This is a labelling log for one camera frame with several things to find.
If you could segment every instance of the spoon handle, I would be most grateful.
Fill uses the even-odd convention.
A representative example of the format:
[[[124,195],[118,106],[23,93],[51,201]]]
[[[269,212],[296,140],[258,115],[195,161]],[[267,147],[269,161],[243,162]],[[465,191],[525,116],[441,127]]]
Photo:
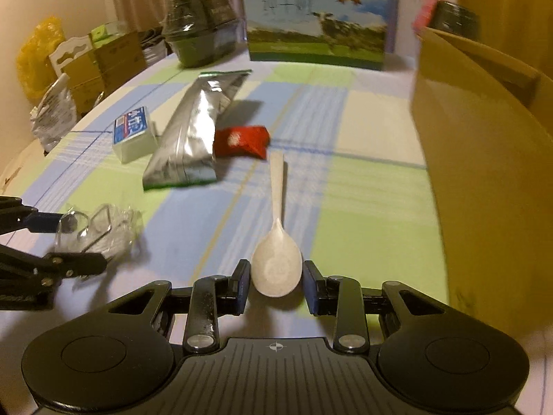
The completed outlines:
[[[269,155],[271,169],[271,197],[273,199],[273,221],[282,217],[282,189],[284,185],[284,154],[271,151]]]

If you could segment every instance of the red packet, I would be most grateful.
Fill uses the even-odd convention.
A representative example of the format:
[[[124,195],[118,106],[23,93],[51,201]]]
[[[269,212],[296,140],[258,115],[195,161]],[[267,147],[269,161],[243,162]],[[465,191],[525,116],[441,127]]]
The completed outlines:
[[[216,158],[252,156],[267,158],[269,131],[265,126],[236,126],[215,131],[213,151]]]
[[[439,0],[424,0],[422,8],[420,8],[420,11],[412,25],[415,34],[419,35],[422,28],[428,26],[432,20],[438,1]]]

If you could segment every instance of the yellow plastic bag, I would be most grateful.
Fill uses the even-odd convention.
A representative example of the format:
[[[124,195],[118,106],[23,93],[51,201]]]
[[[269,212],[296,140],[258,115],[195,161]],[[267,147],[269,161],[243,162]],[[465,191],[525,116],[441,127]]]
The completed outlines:
[[[32,36],[21,47],[17,57],[17,76],[25,95],[34,105],[40,103],[57,79],[48,56],[62,42],[65,42],[62,21],[57,17],[49,17],[35,28]]]

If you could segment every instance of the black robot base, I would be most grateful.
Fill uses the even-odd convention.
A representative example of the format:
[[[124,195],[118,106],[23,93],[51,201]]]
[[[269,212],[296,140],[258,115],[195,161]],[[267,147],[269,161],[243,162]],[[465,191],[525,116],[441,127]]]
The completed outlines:
[[[40,415],[517,414],[529,371],[502,332],[400,282],[365,289],[303,264],[313,315],[334,315],[326,339],[219,341],[217,318],[244,312],[250,264],[231,277],[172,289],[155,281],[42,334],[22,361]],[[187,314],[181,345],[168,341]],[[370,345],[366,314],[384,342]]]

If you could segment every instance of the blue label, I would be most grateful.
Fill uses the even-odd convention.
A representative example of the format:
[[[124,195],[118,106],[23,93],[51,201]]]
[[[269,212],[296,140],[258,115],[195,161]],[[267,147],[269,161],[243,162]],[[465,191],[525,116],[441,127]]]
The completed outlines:
[[[146,108],[135,109],[115,120],[113,128],[113,144],[117,144],[129,137],[148,129],[146,122]]]

